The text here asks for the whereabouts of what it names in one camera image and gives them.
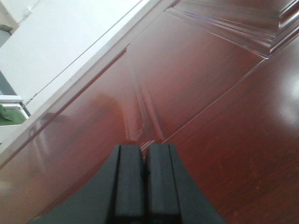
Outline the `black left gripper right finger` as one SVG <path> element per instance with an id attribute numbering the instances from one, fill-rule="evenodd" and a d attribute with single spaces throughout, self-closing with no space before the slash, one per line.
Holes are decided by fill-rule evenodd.
<path id="1" fill-rule="evenodd" d="M 224 224 L 185 168 L 173 144 L 152 144 L 146 155 L 149 224 Z"/>

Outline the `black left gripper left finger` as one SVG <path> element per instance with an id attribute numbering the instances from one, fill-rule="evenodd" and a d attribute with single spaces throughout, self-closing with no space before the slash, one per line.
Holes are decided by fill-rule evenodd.
<path id="1" fill-rule="evenodd" d="M 34 224 L 145 223 L 143 157 L 138 145 L 117 145 L 75 194 Z"/>

